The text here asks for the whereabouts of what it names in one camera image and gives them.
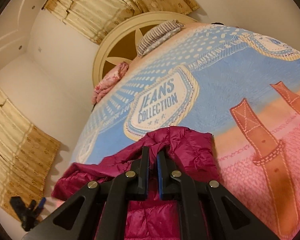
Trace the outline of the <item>magenta puffer jacket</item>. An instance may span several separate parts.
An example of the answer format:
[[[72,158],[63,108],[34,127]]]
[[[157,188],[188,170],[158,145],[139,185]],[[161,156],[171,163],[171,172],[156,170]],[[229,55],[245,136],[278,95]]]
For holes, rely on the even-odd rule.
[[[180,239],[177,202],[163,201],[159,197],[156,156],[165,148],[178,169],[192,179],[205,183],[219,180],[211,133],[179,126],[149,132],[139,141],[105,157],[99,164],[72,163],[57,181],[52,197],[66,201],[91,180],[110,181],[130,169],[144,146],[149,147],[148,197],[145,201],[129,203],[125,239]]]

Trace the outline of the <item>beige curtain side window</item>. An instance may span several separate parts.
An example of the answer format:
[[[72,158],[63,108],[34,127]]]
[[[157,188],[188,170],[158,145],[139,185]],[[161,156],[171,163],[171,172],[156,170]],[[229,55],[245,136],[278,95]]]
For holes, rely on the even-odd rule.
[[[0,207],[17,218],[10,198],[40,201],[61,143],[37,128],[0,88]]]

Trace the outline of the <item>blue pink printed bedspread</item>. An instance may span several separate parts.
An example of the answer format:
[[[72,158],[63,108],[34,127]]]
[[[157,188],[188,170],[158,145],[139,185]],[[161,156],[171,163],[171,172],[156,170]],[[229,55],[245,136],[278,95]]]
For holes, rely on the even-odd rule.
[[[146,133],[214,137],[224,186],[281,239],[300,230],[300,52],[245,29],[194,24],[134,59],[95,106],[72,161],[98,164]]]

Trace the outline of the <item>pink floral folded blanket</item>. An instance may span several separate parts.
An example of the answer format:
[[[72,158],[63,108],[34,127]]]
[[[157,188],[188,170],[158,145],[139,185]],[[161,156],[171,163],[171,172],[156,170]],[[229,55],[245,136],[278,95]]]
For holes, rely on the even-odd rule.
[[[125,61],[116,65],[110,70],[104,78],[95,86],[91,103],[93,105],[99,103],[104,96],[106,96],[113,87],[124,77],[129,69],[129,64]]]

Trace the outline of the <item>cream wooden headboard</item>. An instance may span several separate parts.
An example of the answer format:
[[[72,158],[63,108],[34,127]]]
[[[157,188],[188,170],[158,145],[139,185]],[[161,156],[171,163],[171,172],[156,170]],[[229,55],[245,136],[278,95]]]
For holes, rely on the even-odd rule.
[[[97,85],[120,62],[131,63],[137,57],[138,44],[143,35],[169,20],[178,20],[183,24],[197,21],[176,12],[155,11],[139,14],[117,25],[98,47],[93,64],[93,85]]]

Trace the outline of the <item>striped grey pillow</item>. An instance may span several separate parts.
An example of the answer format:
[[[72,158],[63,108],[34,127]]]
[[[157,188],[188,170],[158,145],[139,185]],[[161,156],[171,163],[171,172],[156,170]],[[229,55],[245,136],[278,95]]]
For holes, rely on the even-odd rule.
[[[184,25],[177,20],[163,22],[150,29],[140,39],[136,52],[138,57],[146,55],[170,37],[179,33]]]

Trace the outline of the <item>beige curtain behind headboard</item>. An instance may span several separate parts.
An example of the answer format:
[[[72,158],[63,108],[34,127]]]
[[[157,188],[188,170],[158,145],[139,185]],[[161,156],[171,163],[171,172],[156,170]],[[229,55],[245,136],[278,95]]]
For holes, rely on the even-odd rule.
[[[123,21],[152,11],[188,15],[196,0],[47,0],[44,9],[95,44]]]

